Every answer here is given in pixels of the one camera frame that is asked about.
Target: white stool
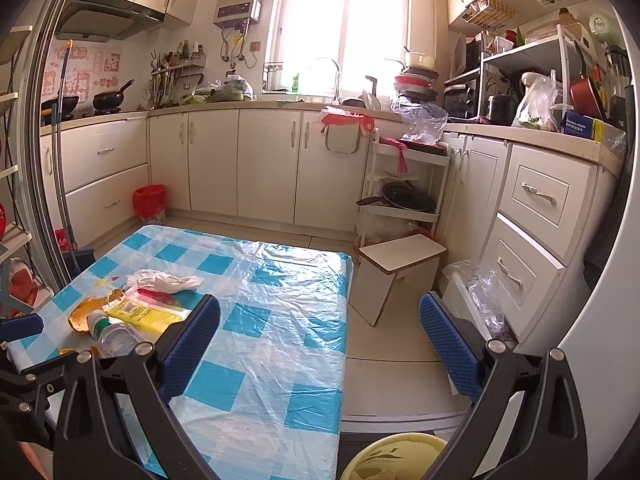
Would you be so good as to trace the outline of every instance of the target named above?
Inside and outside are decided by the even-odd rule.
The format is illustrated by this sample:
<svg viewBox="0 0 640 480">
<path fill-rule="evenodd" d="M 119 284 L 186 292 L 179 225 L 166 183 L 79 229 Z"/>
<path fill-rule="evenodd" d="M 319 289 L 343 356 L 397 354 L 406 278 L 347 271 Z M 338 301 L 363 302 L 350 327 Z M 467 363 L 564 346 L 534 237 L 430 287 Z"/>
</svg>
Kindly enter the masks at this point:
<svg viewBox="0 0 640 480">
<path fill-rule="evenodd" d="M 404 278 L 409 286 L 426 294 L 433 286 L 440 255 L 446 250 L 423 235 L 360 248 L 360 268 L 351 286 L 349 304 L 375 326 L 395 280 Z"/>
</svg>

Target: checkered tablecloth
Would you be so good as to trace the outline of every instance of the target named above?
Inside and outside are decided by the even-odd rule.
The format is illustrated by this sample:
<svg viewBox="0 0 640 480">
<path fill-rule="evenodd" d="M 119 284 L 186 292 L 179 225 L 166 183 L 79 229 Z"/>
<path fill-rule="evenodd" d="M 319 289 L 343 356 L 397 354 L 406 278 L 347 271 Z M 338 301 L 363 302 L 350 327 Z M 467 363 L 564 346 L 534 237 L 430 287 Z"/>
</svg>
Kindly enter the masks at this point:
<svg viewBox="0 0 640 480">
<path fill-rule="evenodd" d="M 68 314 L 82 298 L 107 295 L 139 269 L 204 278 L 197 291 L 174 295 L 187 308 L 203 294 L 220 300 L 220 328 L 185 394 L 170 403 L 217 475 L 222 480 L 333 480 L 349 257 L 144 226 L 43 307 L 42 334 L 10 344 L 18 369 L 62 348 L 88 348 L 91 339 L 71 330 Z M 60 395 L 50 398 L 52 420 Z M 141 459 L 161 473 L 128 397 L 120 399 Z"/>
</svg>

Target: pot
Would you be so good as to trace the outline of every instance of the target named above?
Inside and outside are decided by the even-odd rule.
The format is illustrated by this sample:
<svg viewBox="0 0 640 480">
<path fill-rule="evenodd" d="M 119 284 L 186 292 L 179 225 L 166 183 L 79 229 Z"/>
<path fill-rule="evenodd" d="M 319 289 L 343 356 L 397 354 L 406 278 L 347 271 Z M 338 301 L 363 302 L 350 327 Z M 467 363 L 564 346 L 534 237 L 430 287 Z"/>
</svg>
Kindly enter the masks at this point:
<svg viewBox="0 0 640 480">
<path fill-rule="evenodd" d="M 120 90 L 111 90 L 108 92 L 100 92 L 94 95 L 94 108 L 96 110 L 113 110 L 119 107 L 124 101 L 124 91 L 129 88 L 135 79 L 130 79 L 120 88 Z"/>
</svg>

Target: blue foam pad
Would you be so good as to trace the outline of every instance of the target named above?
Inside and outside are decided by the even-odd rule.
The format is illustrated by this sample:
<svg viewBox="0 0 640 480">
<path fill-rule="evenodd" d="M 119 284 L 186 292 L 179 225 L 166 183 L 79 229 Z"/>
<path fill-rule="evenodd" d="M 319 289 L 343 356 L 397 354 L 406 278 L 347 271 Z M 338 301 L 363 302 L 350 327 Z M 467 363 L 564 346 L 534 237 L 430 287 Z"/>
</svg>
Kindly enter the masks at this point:
<svg viewBox="0 0 640 480">
<path fill-rule="evenodd" d="M 482 363 L 431 294 L 422 297 L 419 312 L 422 328 L 457 390 L 472 400 L 478 400 L 483 390 L 480 380 Z"/>
</svg>

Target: plastic bag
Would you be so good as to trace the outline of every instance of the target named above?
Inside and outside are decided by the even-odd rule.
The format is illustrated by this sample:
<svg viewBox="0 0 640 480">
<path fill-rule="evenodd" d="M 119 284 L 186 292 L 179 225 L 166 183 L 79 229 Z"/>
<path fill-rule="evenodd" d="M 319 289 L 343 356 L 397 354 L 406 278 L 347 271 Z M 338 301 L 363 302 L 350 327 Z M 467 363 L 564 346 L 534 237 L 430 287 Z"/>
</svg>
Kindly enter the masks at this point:
<svg viewBox="0 0 640 480">
<path fill-rule="evenodd" d="M 518 105 L 511 126 L 557 132 L 558 124 L 552 114 L 553 110 L 557 109 L 557 96 L 556 71 L 552 70 L 551 77 L 542 76 L 533 82 Z"/>
<path fill-rule="evenodd" d="M 408 131 L 402 140 L 435 145 L 442 136 L 449 115 L 434 103 L 414 103 L 399 96 L 391 103 L 391 110 L 402 116 L 402 122 L 408 125 Z"/>
<path fill-rule="evenodd" d="M 495 272 L 485 264 L 462 260 L 449 264 L 442 269 L 442 273 L 448 280 L 454 274 L 462 279 L 489 332 L 492 335 L 501 333 L 504 314 L 500 307 L 500 283 Z"/>
<path fill-rule="evenodd" d="M 160 270 L 141 269 L 127 276 L 127 286 L 131 288 L 146 288 L 156 292 L 173 294 L 181 290 L 195 290 L 204 283 L 197 276 L 178 278 Z"/>
</svg>

